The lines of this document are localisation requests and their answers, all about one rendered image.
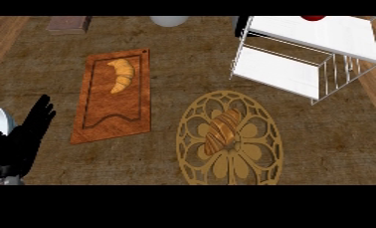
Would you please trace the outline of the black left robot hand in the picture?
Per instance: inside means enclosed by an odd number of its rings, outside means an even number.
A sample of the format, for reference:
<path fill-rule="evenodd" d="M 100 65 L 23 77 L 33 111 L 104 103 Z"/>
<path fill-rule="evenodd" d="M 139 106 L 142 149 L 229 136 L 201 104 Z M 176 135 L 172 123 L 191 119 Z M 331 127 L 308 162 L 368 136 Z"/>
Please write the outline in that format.
<path fill-rule="evenodd" d="M 29 110 L 23 123 L 7 135 L 0 132 L 0 178 L 23 177 L 27 174 L 54 115 L 49 97 L 42 95 Z"/>

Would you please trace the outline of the gold round openwork placemat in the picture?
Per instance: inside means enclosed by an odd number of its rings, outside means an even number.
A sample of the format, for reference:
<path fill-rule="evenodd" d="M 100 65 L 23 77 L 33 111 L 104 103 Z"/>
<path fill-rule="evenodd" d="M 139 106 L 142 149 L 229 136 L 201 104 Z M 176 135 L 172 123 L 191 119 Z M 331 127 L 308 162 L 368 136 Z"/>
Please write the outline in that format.
<path fill-rule="evenodd" d="M 234 140 L 213 155 L 203 153 L 212 119 L 229 109 L 240 112 Z M 244 94 L 215 91 L 188 105 L 176 132 L 176 156 L 190 184 L 277 183 L 281 172 L 281 138 L 260 104 Z"/>

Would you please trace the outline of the brown wooden cutting board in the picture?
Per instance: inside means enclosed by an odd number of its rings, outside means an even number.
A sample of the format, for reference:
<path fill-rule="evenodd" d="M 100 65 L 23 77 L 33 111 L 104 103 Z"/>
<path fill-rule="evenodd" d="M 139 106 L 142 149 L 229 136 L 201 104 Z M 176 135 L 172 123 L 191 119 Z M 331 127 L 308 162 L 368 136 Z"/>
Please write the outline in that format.
<path fill-rule="evenodd" d="M 108 63 L 117 59 L 131 63 L 135 75 L 131 85 L 111 94 L 116 74 Z M 70 143 L 120 137 L 150 129 L 150 49 L 91 55 L 85 62 Z"/>

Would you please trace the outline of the yellow croissant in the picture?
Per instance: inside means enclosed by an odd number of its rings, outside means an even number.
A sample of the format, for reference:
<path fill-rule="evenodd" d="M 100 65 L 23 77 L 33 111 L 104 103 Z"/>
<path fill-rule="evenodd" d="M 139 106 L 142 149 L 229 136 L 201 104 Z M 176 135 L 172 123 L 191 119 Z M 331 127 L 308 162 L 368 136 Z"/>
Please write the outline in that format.
<path fill-rule="evenodd" d="M 108 63 L 108 66 L 114 68 L 116 74 L 116 81 L 110 93 L 116 94 L 131 85 L 135 75 L 135 69 L 125 59 L 117 59 L 116 61 L 111 61 Z"/>

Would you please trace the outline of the brown striped chocolate croissant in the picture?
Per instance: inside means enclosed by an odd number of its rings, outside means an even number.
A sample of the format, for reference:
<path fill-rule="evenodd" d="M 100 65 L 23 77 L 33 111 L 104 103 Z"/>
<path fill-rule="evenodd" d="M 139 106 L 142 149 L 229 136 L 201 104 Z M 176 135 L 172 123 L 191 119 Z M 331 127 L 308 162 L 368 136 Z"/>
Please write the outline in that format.
<path fill-rule="evenodd" d="M 213 155 L 234 140 L 235 127 L 240 122 L 240 112 L 229 109 L 210 121 L 204 135 L 203 153 Z"/>

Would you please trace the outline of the white round bowl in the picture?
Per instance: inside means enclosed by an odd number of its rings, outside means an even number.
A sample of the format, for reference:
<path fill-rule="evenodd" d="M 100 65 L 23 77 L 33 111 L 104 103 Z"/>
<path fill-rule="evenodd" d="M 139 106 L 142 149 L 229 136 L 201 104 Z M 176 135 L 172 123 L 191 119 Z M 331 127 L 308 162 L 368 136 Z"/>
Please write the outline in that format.
<path fill-rule="evenodd" d="M 151 16 L 150 19 L 162 27 L 175 27 L 187 21 L 188 16 Z"/>

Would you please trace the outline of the black upright object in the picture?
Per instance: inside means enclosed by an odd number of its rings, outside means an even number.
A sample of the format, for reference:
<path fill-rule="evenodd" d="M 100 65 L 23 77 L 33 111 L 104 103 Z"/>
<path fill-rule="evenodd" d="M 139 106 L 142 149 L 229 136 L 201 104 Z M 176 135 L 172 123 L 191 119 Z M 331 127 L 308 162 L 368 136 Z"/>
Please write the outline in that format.
<path fill-rule="evenodd" d="M 232 34 L 235 37 L 241 36 L 246 22 L 247 22 L 247 16 L 232 16 L 231 17 L 231 29 L 232 29 Z"/>

